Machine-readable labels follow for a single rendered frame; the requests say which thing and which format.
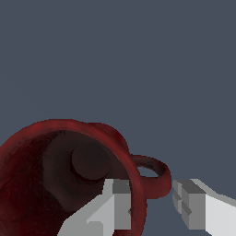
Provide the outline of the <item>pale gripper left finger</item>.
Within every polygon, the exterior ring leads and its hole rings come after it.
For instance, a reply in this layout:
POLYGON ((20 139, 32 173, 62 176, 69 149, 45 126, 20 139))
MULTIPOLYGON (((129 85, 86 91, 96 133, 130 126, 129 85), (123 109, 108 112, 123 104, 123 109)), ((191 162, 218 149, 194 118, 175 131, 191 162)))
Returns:
POLYGON ((102 194, 66 219, 57 236, 112 236, 115 230, 130 229, 130 183, 106 179, 102 194))

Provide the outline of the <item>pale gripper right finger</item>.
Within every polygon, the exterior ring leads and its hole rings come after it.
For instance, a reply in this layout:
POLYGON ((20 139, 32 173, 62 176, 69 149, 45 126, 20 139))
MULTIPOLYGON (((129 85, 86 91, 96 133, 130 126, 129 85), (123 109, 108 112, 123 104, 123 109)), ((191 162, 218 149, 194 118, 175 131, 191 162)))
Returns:
POLYGON ((172 201, 189 230, 236 236, 236 199, 220 195, 198 179, 172 181, 172 201))

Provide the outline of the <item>dark red mug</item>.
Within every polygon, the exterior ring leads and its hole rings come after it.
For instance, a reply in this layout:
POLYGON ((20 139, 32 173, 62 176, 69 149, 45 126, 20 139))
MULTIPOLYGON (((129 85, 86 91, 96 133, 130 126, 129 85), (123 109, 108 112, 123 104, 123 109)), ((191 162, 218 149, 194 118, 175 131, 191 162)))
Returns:
POLYGON ((131 154, 107 124, 51 119, 21 129, 0 146, 0 236, 57 236, 106 179, 131 190, 131 229, 112 236, 141 236, 147 201, 171 190, 165 163, 131 154))

